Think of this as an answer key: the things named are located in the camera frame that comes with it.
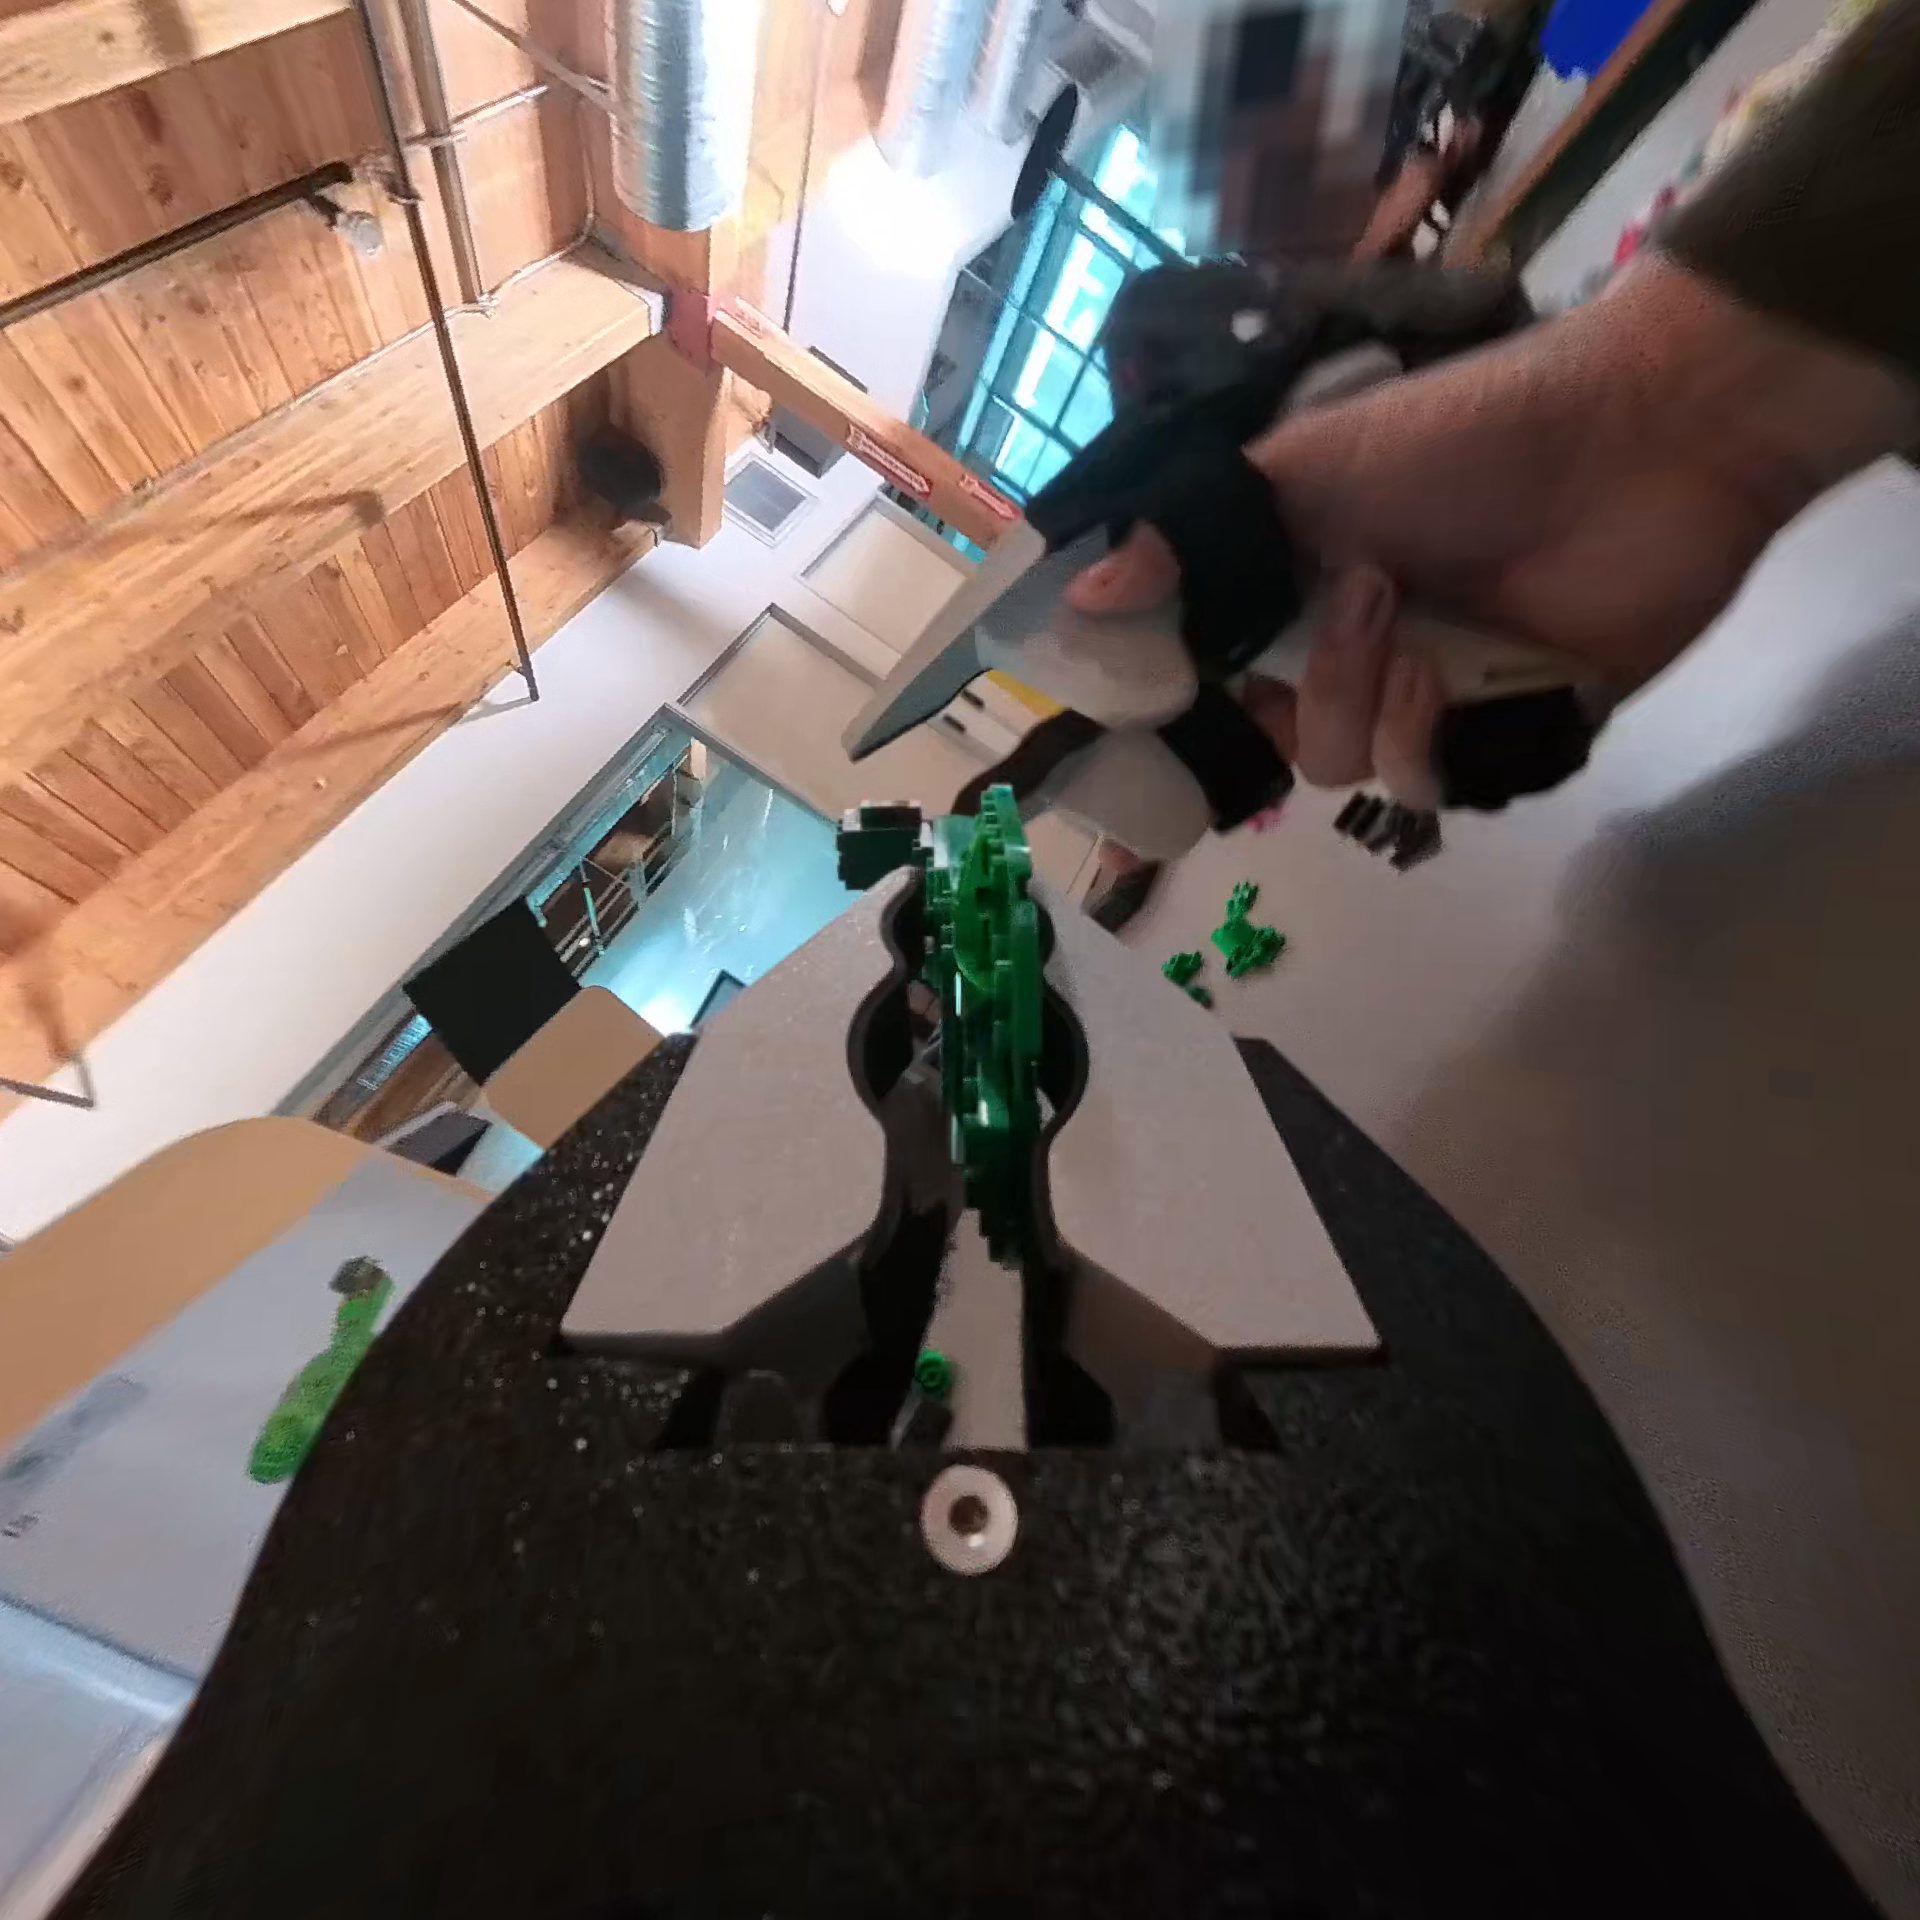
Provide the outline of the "white vent grille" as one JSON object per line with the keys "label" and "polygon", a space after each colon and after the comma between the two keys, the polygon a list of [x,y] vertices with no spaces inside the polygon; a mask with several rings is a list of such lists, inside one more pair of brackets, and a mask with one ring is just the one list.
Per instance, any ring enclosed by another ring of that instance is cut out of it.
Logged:
{"label": "white vent grille", "polygon": [[726,471],[723,506],[728,525],[762,545],[779,546],[819,506],[819,495],[779,459],[764,451],[746,451]]}

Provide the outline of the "grey desk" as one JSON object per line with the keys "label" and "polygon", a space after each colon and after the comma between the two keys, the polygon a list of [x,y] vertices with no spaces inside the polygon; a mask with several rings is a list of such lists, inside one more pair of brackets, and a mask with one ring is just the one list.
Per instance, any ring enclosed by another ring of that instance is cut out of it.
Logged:
{"label": "grey desk", "polygon": [[1598,690],[1652,792],[1431,1081],[1421,1156],[1572,1337],[1840,1858],[1915,1915],[1915,444]]}

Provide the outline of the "person's right hand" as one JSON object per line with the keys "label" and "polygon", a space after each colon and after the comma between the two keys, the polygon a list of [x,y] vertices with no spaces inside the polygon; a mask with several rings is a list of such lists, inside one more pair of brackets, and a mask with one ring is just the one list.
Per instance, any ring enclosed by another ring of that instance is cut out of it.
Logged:
{"label": "person's right hand", "polygon": [[1432,807],[1447,696],[1406,605],[1646,683],[1821,492],[1828,373],[1655,259],[1508,344],[1276,420],[1244,451],[1324,589],[1302,675],[1244,704],[1295,777]]}

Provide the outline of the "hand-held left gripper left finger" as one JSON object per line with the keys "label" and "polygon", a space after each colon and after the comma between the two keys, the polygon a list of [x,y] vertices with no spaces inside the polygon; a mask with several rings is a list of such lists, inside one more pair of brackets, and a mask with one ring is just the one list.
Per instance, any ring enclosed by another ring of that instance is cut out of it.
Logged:
{"label": "hand-held left gripper left finger", "polygon": [[920,880],[852,899],[694,1035],[562,1349],[782,1387],[821,1445],[907,1424],[954,1236],[934,1084],[915,1075]]}

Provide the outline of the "instruction booklet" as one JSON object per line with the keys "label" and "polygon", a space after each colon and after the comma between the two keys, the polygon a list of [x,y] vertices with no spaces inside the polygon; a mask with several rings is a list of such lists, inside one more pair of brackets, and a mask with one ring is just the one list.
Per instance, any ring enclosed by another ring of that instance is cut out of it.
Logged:
{"label": "instruction booklet", "polygon": [[366,1299],[383,1328],[485,1196],[366,1163],[47,1413],[4,1464],[4,1602],[198,1683],[288,1482],[251,1475]]}

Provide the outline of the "black panel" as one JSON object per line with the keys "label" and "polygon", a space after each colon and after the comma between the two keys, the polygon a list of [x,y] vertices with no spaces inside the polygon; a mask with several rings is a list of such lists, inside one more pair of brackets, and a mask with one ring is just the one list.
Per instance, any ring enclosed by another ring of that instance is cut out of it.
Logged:
{"label": "black panel", "polygon": [[511,901],[400,984],[455,1066],[485,1087],[582,985],[525,901]]}

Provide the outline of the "black ceiling fixture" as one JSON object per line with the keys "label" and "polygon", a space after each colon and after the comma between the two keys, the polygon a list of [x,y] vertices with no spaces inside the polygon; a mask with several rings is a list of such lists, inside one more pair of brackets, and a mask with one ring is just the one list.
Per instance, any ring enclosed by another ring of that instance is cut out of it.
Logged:
{"label": "black ceiling fixture", "polygon": [[613,525],[668,529],[672,511],[664,506],[664,469],[658,458],[632,437],[604,425],[579,439],[573,467],[582,495]]}

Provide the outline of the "pile of green bricks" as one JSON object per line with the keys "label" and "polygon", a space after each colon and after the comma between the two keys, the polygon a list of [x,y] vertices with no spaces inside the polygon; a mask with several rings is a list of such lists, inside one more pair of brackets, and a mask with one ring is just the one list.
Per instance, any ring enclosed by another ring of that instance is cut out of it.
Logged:
{"label": "pile of green bricks", "polygon": [[1210,987],[1211,968],[1222,972],[1227,981],[1244,981],[1274,969],[1287,946],[1287,937],[1283,931],[1259,921],[1258,903],[1258,882],[1238,880],[1227,893],[1221,921],[1211,929],[1206,946],[1172,953],[1162,965],[1162,976],[1182,989],[1188,1002],[1211,1010],[1215,1005],[1213,989]]}

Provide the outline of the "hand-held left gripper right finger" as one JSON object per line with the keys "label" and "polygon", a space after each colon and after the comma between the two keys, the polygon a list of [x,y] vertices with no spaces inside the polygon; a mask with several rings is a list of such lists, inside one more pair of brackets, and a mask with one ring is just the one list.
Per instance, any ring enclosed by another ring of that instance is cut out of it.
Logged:
{"label": "hand-held left gripper right finger", "polygon": [[1219,1445],[1230,1381],[1383,1352],[1230,1029],[1067,908],[1047,985],[1077,1044],[1043,1147],[1063,1353],[1118,1445]]}

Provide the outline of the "silver ventilation duct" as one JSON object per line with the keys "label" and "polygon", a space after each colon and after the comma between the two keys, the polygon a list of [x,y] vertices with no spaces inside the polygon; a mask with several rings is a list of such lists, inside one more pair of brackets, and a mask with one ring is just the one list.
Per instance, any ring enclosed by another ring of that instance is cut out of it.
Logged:
{"label": "silver ventilation duct", "polygon": [[1050,2],[901,2],[875,132],[886,165],[938,176],[963,127],[1021,140],[1040,120],[1034,100],[1054,12]]}
{"label": "silver ventilation duct", "polygon": [[613,2],[610,146],[620,204],[696,233],[746,194],[759,2]]}

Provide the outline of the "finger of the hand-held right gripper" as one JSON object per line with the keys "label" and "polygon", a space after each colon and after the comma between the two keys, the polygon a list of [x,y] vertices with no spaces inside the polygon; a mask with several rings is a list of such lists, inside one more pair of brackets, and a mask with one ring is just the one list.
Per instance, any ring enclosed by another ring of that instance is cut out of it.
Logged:
{"label": "finger of the hand-held right gripper", "polygon": [[1011,675],[1056,706],[1108,729],[1106,673],[1088,620],[1072,603],[1075,580],[1108,554],[1108,530],[1050,548],[1021,522],[1003,536],[950,602],[875,687],[842,745],[863,762],[948,709],[989,673]]}
{"label": "finger of the hand-held right gripper", "polygon": [[976,624],[976,651],[989,673],[1104,729],[1158,729],[1199,690],[1178,608],[1086,612],[1066,600],[995,608]]}

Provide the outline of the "person's right forearm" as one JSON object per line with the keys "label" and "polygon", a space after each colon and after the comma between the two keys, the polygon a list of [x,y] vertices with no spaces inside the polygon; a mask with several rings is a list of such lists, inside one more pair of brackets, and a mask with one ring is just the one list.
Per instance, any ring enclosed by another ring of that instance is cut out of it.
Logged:
{"label": "person's right forearm", "polygon": [[1880,5],[1655,241],[1679,431],[1776,522],[1915,444],[1918,5]]}

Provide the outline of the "dark green brick piece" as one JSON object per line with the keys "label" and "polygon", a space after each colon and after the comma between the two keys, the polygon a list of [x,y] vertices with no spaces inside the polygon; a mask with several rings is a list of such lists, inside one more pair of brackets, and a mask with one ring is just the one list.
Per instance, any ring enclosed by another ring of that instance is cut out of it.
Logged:
{"label": "dark green brick piece", "polygon": [[834,834],[837,877],[852,893],[866,893],[892,874],[924,885],[928,858],[928,817],[903,802],[850,807]]}

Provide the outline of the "green brick leaf assembly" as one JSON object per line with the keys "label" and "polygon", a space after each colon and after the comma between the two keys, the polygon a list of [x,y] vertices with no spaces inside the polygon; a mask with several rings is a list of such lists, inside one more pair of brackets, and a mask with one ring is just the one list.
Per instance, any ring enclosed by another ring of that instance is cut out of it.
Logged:
{"label": "green brick leaf assembly", "polygon": [[1020,1269],[1036,1231],[1044,1042],[1043,914],[1016,795],[928,817],[919,937],[907,956],[940,1004],[948,1159],[992,1260]]}

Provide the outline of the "black brick pieces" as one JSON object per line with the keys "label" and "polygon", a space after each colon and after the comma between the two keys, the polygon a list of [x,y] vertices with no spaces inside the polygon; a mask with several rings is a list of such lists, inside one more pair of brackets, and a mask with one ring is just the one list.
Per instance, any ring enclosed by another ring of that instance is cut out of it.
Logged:
{"label": "black brick pieces", "polygon": [[1394,874],[1419,868],[1445,847],[1437,811],[1368,792],[1357,792],[1342,805],[1333,831],[1363,852],[1383,859]]}

